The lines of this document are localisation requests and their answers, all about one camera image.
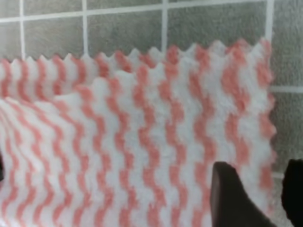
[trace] pink and white striped fabric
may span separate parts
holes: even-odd
[[[212,164],[270,211],[270,44],[0,65],[0,224],[211,227]]]

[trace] cloth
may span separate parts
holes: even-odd
[[[270,44],[0,66],[5,226],[210,227],[212,165],[270,211]]]

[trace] white grout line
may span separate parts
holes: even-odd
[[[83,11],[75,11],[75,12],[51,13],[51,14],[25,16],[24,20],[32,21],[32,20],[46,20],[46,19],[82,17],[82,16],[83,16]]]
[[[25,53],[25,35],[24,35],[24,0],[20,0],[20,41],[21,41],[21,58],[26,58]]]
[[[303,93],[303,87],[299,86],[270,86],[269,90],[275,93]]]
[[[220,5],[220,4],[231,4],[231,3],[241,3],[241,2],[258,2],[258,1],[264,1],[264,0],[193,0],[193,1],[180,1],[180,2],[172,2],[172,3],[167,2],[167,8],[177,9],[177,8],[196,7],[196,6]],[[87,16],[92,16],[92,15],[104,15],[104,14],[115,14],[115,13],[146,12],[146,11],[162,10],[163,6],[164,6],[163,4],[153,4],[153,5],[142,5],[142,6],[133,6],[133,7],[93,9],[93,10],[86,10],[86,14]],[[85,14],[85,10],[75,11],[75,12],[31,15],[31,16],[23,15],[23,20],[32,21],[32,20],[54,19],[54,18],[66,18],[66,17],[82,17],[83,14]],[[0,23],[16,22],[19,20],[20,20],[19,17],[0,18]]]
[[[271,175],[275,179],[284,179],[284,174],[282,173],[272,172]]]
[[[84,48],[84,53],[89,53],[88,26],[87,26],[87,0],[82,0],[82,11],[83,11],[83,48]]]
[[[274,23],[274,4],[275,0],[267,0],[266,7],[266,25],[265,25],[265,37],[271,41],[273,36],[273,23]]]
[[[212,6],[212,5],[223,5],[232,3],[243,3],[243,2],[258,2],[264,0],[194,0],[194,1],[180,1],[169,4],[169,9],[178,9],[186,7],[196,6]]]
[[[161,49],[162,52],[166,52],[167,48],[167,27],[168,27],[168,0],[162,0],[162,31],[161,31]]]

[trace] tile wall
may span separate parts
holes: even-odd
[[[0,0],[0,57],[110,55],[192,42],[226,45],[243,37],[272,39],[273,147],[283,173],[303,158],[303,0]],[[281,174],[275,179],[274,221],[290,227],[281,208]]]

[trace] black object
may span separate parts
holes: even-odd
[[[281,199],[288,219],[295,227],[303,227],[303,160],[288,162]]]
[[[213,227],[276,227],[246,194],[236,170],[225,162],[213,166]]]
[[[3,162],[2,162],[2,156],[0,154],[0,181],[4,179],[4,169],[3,169]]]

